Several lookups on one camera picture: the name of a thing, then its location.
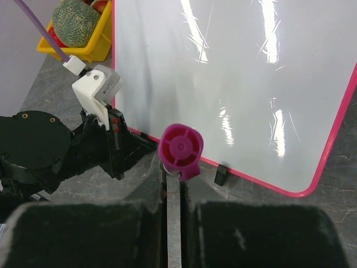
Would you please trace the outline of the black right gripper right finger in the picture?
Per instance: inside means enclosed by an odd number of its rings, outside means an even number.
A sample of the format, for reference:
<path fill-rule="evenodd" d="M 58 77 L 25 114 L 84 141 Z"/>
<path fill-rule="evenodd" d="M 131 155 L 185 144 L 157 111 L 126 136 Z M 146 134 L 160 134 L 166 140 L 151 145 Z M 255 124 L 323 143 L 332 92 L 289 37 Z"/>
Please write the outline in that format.
<path fill-rule="evenodd" d="M 202 180 L 180 183 L 183 267 L 348 267 L 318 207 L 227 200 Z"/>

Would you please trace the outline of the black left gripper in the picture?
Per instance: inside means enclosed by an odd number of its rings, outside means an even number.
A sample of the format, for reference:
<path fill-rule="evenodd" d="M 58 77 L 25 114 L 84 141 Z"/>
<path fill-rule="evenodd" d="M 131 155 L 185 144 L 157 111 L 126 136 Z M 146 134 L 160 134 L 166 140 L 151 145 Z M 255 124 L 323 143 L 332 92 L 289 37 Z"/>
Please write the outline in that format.
<path fill-rule="evenodd" d="M 124 173 L 134 167 L 144 156 L 157 150 L 157 143 L 145 133 L 132 132 L 124 115 L 113 107 L 108 110 L 109 131 L 107 138 L 107 161 L 105 172 L 112 178 L 122 180 Z"/>

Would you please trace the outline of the white marker purple cap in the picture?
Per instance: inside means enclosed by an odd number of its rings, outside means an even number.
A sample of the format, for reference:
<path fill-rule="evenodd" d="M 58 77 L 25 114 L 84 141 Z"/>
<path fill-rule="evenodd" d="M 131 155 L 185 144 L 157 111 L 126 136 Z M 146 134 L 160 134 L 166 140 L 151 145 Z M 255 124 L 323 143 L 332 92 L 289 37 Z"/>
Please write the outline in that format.
<path fill-rule="evenodd" d="M 158 155 L 167 173 L 188 181 L 200 175 L 204 140 L 197 130 L 179 123 L 168 126 L 159 142 Z"/>

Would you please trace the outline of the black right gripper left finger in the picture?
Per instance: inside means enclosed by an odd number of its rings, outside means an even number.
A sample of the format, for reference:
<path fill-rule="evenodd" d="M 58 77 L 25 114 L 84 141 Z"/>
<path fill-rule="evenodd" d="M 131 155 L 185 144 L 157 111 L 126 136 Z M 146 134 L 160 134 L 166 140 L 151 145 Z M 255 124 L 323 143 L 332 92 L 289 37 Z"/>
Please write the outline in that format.
<path fill-rule="evenodd" d="M 2 267 L 162 267 L 163 181 L 157 154 L 110 199 L 27 202 L 8 215 Z"/>

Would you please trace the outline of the pink framed whiteboard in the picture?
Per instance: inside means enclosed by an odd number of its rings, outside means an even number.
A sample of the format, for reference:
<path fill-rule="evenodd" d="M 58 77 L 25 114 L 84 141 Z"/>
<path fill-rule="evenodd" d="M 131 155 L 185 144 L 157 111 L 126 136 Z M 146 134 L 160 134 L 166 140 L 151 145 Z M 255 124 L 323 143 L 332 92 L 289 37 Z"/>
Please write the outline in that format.
<path fill-rule="evenodd" d="M 115 1 L 115 106 L 290 197 L 317 187 L 356 87 L 355 1 Z"/>

